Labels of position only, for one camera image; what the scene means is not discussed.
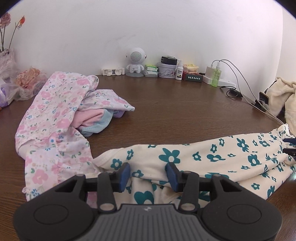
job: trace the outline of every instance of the brown tabletop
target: brown tabletop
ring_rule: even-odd
[[[269,132],[279,124],[245,102],[205,83],[162,78],[99,76],[98,88],[113,89],[135,112],[112,119],[88,138],[93,157],[134,144],[192,143],[242,133]],[[18,240],[12,226],[15,209],[25,202],[25,163],[15,151],[14,135],[32,103],[13,102],[0,111],[0,241]],[[296,173],[268,199],[281,212],[277,241],[296,240]]]

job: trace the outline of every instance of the figurine head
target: figurine head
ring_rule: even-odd
[[[141,48],[132,48],[126,54],[129,61],[134,64],[140,64],[146,59],[146,54]]]

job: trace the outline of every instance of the white wall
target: white wall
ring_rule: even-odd
[[[169,54],[201,71],[228,58],[258,93],[274,80],[281,50],[282,10],[273,0],[23,0],[10,13],[26,17],[12,45],[19,66],[49,74],[124,67],[127,48],[141,47],[145,63]]]
[[[283,8],[283,40],[276,75],[296,82],[296,19]]]

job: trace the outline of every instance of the transparent green bottle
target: transparent green bottle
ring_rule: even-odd
[[[213,78],[212,78],[212,82],[211,82],[211,86],[213,87],[217,87],[218,86],[218,82],[221,76],[221,70],[220,70],[220,62],[218,62],[216,69],[214,70],[213,73]]]

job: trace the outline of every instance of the cream garment with green flowers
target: cream garment with green flowers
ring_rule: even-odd
[[[93,160],[99,171],[118,170],[130,163],[132,177],[123,193],[116,193],[122,203],[178,205],[181,193],[174,193],[166,177],[165,165],[176,164],[180,171],[193,171],[211,178],[219,173],[258,196],[267,199],[293,173],[296,161],[282,152],[293,148],[283,142],[288,125],[269,133],[241,134],[180,145],[134,145],[109,150]],[[200,192],[200,205],[209,202],[209,193]]]

